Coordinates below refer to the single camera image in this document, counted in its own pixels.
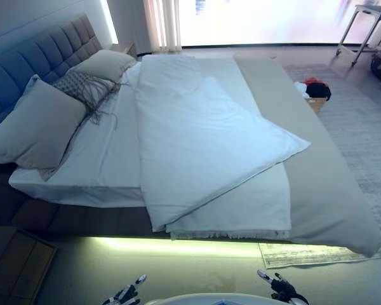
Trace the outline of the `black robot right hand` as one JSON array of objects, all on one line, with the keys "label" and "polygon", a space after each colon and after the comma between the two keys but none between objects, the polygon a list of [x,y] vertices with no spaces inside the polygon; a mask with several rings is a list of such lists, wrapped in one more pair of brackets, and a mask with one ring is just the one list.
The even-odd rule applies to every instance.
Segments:
[{"label": "black robot right hand", "polygon": [[273,291],[271,298],[273,300],[294,305],[309,305],[308,300],[299,294],[295,287],[281,274],[274,273],[275,277],[273,278],[259,269],[257,275],[271,286]]}]

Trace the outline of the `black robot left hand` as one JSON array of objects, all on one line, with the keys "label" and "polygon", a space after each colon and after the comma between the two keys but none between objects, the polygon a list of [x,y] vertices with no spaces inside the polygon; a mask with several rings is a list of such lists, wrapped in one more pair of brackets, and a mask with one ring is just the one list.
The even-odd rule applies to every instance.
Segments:
[{"label": "black robot left hand", "polygon": [[105,304],[122,304],[122,305],[132,305],[139,304],[140,300],[137,299],[137,289],[144,283],[147,279],[147,275],[143,274],[139,276],[132,284],[125,286],[122,290],[118,291],[116,295],[106,299],[103,302]]}]

